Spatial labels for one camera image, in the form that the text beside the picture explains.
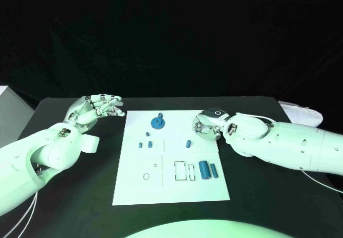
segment white paper sheet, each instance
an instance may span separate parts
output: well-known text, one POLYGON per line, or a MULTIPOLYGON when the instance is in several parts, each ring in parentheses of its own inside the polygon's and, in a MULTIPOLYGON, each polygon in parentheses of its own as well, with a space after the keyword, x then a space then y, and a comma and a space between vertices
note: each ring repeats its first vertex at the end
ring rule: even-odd
POLYGON ((199 113, 199 110, 127 112, 112 205, 231 200, 216 141, 203 140, 192 131, 199 113), (166 126, 156 130, 150 122, 159 113, 163 113, 166 126), (212 175, 210 179, 202 179, 202 160, 215 164, 218 178, 212 175), (186 180, 174 180, 176 161, 184 161, 186 180))

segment white cable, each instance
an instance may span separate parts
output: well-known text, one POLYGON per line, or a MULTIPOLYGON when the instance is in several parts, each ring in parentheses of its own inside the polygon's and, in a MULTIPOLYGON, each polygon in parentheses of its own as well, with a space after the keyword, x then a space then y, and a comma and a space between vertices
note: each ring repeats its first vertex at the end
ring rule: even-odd
POLYGON ((268 117, 255 116, 255 115, 249 115, 249 114, 244 114, 244 113, 236 113, 236 114, 244 115, 244 116, 248 116, 248 117, 254 117, 254 118, 264 118, 264 119, 269 120, 272 124, 277 123, 277 121, 274 121, 274 120, 272 120, 271 118, 268 118, 268 117))
POLYGON ((37 198, 37 192, 36 192, 36 194, 35 194, 35 197, 33 197, 33 200, 32 200, 30 206, 29 206, 29 208, 27 208, 27 210, 26 210, 26 212, 24 212, 24 214, 23 214, 23 216, 22 216, 19 222, 16 223, 14 227, 12 228, 12 230, 10 230, 9 233, 4 235, 3 238, 6 238, 6 237, 9 236, 9 234, 13 232, 13 230, 14 230, 16 227, 19 226, 20 222, 23 221, 23 219, 24 219, 24 217, 26 217, 26 215, 27 215, 27 213, 29 213, 29 211, 30 211, 30 208, 32 208, 33 204, 36 205, 36 203, 35 203, 36 198, 37 198))
POLYGON ((36 192, 36 200, 35 200, 35 205, 33 205, 33 208, 32 208, 32 213, 30 213, 29 221, 26 223, 26 226, 24 226, 23 231, 22 231, 20 235, 17 236, 17 238, 20 238, 20 236, 23 235, 24 229, 26 229, 26 227, 27 227, 27 225, 30 223, 30 218, 32 218, 32 215, 33 215, 33 212, 35 212, 36 203, 37 203, 37 192, 36 192))
POLYGON ((329 187, 329 186, 326 186, 323 183, 320 183, 303 170, 301 170, 301 172, 306 174, 306 176, 307 176, 313 181, 316 181, 316 182, 317 182, 318 184, 321 184, 324 187, 327 187, 329 189, 331 189, 331 190, 334 190, 334 191, 343 193, 342 191, 339 191, 339 190, 334 189, 333 187, 329 187))

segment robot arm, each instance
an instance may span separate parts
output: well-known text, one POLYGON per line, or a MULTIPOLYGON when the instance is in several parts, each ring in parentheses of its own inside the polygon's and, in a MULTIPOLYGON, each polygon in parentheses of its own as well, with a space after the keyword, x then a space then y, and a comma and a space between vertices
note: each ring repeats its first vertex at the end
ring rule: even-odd
POLYGON ((121 105, 118 96, 81 97, 69 107, 62 123, 0 148, 0 216, 73 165, 81 151, 97 151, 98 137, 84 133, 98 118, 125 115, 117 108, 121 105))
POLYGON ((267 124, 258 117, 241 113, 231 117, 222 110, 208 109, 193 120, 193 130, 208 140, 218 140, 222 132, 242 156, 257 156, 294 170, 343 175, 342 135, 268 118, 267 124))

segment black table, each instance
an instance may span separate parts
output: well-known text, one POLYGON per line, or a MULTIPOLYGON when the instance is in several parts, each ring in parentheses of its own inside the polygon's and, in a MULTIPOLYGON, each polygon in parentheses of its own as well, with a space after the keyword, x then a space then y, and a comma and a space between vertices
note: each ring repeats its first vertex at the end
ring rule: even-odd
MULTIPOLYGON (((61 122, 75 99, 45 99, 20 138, 61 122)), ((219 107, 290 122, 282 108, 267 97, 127 98, 127 110, 200 110, 219 107)), ((222 219, 271 228, 297 238, 343 237, 343 203, 336 192, 300 171, 239 156, 218 141, 231 201, 111 206, 125 118, 102 118, 91 135, 99 136, 95 154, 82 153, 75 165, 39 191, 37 207, 23 237, 125 237, 157 225, 222 219)), ((310 173, 330 184, 326 175, 310 173)), ((0 217, 0 236, 27 209, 32 198, 0 217)))

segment blue small part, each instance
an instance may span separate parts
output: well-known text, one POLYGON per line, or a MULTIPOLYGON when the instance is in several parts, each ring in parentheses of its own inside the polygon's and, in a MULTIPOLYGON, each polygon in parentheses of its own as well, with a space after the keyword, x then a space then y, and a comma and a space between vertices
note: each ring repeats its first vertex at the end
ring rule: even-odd
POLYGON ((151 127, 154 129, 161 129, 164 127, 164 125, 166 125, 166 122, 164 122, 163 118, 154 118, 151 120, 151 127))
POLYGON ((210 173, 209 173, 209 164, 208 164, 206 160, 199 162, 199 168, 200 168, 200 173, 202 173, 202 179, 209 179, 210 173))
POLYGON ((186 143, 186 147, 187 147, 187 148, 190 147, 190 143, 192 143, 192 141, 187 140, 187 143, 186 143))
POLYGON ((218 173, 216 173, 216 167, 215 167, 215 164, 210 164, 210 169, 212 169, 213 177, 218 178, 218 173))

